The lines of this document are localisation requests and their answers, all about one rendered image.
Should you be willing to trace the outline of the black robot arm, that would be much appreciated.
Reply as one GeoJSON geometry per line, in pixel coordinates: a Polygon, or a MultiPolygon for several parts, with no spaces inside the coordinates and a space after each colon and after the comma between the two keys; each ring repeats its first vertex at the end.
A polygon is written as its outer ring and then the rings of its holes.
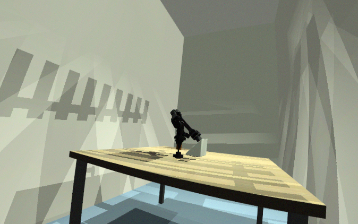
{"type": "Polygon", "coordinates": [[[201,138],[201,133],[195,129],[193,129],[182,117],[181,112],[178,109],[173,109],[171,112],[171,122],[174,126],[174,128],[176,129],[181,129],[183,130],[184,127],[186,127],[186,129],[189,131],[188,133],[183,132],[183,136],[188,138],[191,137],[193,138],[193,140],[196,140],[197,142],[199,142],[202,138],[201,138]]]}

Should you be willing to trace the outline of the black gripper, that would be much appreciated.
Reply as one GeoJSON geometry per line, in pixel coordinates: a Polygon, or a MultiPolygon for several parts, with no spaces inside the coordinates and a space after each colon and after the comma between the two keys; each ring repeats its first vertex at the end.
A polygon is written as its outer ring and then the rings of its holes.
{"type": "Polygon", "coordinates": [[[174,136],[175,142],[178,145],[178,149],[181,148],[182,142],[186,141],[186,137],[183,136],[184,130],[177,129],[176,136],[174,136]]]}

